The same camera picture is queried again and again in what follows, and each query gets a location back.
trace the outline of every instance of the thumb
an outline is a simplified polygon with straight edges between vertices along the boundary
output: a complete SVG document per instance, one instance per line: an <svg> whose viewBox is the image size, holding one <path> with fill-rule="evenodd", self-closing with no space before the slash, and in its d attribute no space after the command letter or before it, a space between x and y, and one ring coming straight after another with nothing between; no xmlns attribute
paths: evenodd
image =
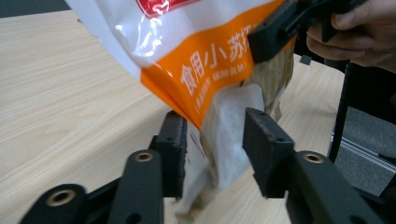
<svg viewBox="0 0 396 224"><path fill-rule="evenodd" d="M356 26L374 20L378 16L381 1L367 0L345 14L333 14L332 26L337 30L350 30Z"/></svg>

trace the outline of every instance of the plastic bag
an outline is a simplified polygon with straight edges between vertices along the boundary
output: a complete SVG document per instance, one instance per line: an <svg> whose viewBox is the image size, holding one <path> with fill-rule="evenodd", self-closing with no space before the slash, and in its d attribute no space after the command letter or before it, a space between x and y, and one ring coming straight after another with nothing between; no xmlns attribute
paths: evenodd
<svg viewBox="0 0 396 224"><path fill-rule="evenodd" d="M245 108L278 117L278 99L291 77L292 43L276 63L254 66L247 39L283 0L66 2L134 78L191 122L192 162L179 213L231 186L248 167Z"/></svg>

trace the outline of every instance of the screw hole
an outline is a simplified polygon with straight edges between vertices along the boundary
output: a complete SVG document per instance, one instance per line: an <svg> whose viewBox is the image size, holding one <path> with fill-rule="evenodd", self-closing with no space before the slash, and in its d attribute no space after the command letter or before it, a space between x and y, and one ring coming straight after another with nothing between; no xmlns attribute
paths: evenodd
<svg viewBox="0 0 396 224"><path fill-rule="evenodd" d="M304 155L304 159L313 163L323 163L323 159L314 154L306 154Z"/></svg>
<svg viewBox="0 0 396 224"><path fill-rule="evenodd" d="M137 213L133 213L126 218L126 224L137 224L142 220L142 216Z"/></svg>
<svg viewBox="0 0 396 224"><path fill-rule="evenodd" d="M137 155L135 157L135 159L137 161L151 161L152 160L152 154L151 153L147 153L147 152L140 153L139 155Z"/></svg>
<svg viewBox="0 0 396 224"><path fill-rule="evenodd" d="M49 196L47 205L51 207L61 206L69 203L76 197L76 193L71 189L59 190Z"/></svg>
<svg viewBox="0 0 396 224"><path fill-rule="evenodd" d="M357 217L357 216L349 217L349 220L353 224L366 224L366 221L364 221L361 217Z"/></svg>

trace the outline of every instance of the light wood tabletop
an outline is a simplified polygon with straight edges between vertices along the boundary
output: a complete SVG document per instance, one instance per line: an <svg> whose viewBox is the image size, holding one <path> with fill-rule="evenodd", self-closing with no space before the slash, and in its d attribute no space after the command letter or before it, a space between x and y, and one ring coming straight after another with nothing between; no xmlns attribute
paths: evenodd
<svg viewBox="0 0 396 224"><path fill-rule="evenodd" d="M46 190L87 191L121 175L170 108L134 80L72 11L0 20L0 223L18 223ZM297 150L327 154L343 74L299 63L281 98L280 126ZM165 200L165 223L177 223ZM197 223L289 223L248 170Z"/></svg>

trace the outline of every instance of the red logo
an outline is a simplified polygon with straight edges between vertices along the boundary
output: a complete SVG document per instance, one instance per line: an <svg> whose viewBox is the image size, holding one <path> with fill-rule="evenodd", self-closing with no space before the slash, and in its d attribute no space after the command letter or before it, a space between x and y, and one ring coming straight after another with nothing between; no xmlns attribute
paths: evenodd
<svg viewBox="0 0 396 224"><path fill-rule="evenodd" d="M136 0L140 9L148 18L159 17L173 9L183 7L200 0Z"/></svg>

